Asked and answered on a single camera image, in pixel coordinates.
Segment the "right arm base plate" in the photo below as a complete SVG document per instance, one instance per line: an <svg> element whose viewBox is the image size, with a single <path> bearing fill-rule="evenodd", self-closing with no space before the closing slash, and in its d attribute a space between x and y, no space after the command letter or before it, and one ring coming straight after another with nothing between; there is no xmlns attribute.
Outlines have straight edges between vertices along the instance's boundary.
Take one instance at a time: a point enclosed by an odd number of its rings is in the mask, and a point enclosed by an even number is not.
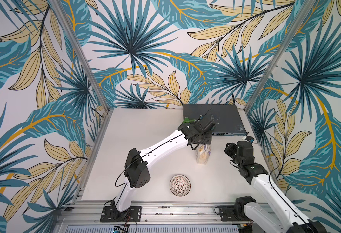
<svg viewBox="0 0 341 233"><path fill-rule="evenodd" d="M244 208L240 205L220 205L215 208L215 212L220 216L222 222L253 221L246 216Z"/></svg>

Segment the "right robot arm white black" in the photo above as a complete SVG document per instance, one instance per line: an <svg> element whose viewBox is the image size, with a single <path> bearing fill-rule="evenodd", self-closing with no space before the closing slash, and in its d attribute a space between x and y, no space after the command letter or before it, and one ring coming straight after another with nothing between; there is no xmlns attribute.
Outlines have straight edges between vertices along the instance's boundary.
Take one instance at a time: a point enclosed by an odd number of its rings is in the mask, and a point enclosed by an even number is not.
<svg viewBox="0 0 341 233"><path fill-rule="evenodd" d="M267 233L326 233L318 221L312 221L298 209L271 180L270 174L261 164L255 162L254 148L250 141L228 143L224 150L240 175L267 202L276 217L265 211L250 197L236 199L232 213L239 220L251 220Z"/></svg>

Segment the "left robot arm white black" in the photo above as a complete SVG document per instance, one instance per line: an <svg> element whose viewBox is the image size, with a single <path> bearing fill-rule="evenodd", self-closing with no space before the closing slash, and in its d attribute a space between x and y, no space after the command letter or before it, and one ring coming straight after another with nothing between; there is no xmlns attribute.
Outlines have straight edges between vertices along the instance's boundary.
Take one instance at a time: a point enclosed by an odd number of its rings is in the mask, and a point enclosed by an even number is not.
<svg viewBox="0 0 341 233"><path fill-rule="evenodd" d="M182 124L162 141L146 149L131 149L120 174L124 175L124 182L115 184L116 187L121 186L122 190L111 201L111 208L118 213L127 211L135 191L150 181L152 166L178 149L191 146L192 150L196 150L199 145L210 145L214 127L215 122L206 116L197 120L186 117Z"/></svg>

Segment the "patterned breakfast bowl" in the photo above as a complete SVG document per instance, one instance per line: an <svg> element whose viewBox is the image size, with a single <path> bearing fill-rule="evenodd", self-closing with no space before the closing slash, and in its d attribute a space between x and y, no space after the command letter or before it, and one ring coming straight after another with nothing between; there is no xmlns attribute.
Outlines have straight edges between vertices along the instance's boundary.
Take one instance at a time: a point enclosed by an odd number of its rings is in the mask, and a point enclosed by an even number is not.
<svg viewBox="0 0 341 233"><path fill-rule="evenodd" d="M190 180L182 174L175 175L170 180L170 191L177 197L186 196L191 190Z"/></svg>

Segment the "oatmeal bag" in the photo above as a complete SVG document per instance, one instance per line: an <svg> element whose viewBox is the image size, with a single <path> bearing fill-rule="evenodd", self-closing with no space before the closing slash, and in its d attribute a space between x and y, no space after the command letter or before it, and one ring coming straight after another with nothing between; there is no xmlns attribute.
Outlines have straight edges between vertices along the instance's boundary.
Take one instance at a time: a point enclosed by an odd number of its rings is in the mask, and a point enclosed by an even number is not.
<svg viewBox="0 0 341 233"><path fill-rule="evenodd" d="M196 153L196 162L197 164L206 165L210 154L211 154L211 146L210 145L199 145L197 147Z"/></svg>

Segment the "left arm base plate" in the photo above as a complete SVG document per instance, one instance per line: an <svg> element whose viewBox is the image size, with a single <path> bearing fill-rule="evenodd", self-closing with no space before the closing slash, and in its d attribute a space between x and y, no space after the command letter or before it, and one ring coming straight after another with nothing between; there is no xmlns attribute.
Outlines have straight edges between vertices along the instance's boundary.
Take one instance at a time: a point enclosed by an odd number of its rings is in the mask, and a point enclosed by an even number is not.
<svg viewBox="0 0 341 233"><path fill-rule="evenodd" d="M141 206L131 206L129 209L119 212L113 206L104 206L100 222L103 223L112 223L112 222L140 222L142 215L142 207Z"/></svg>

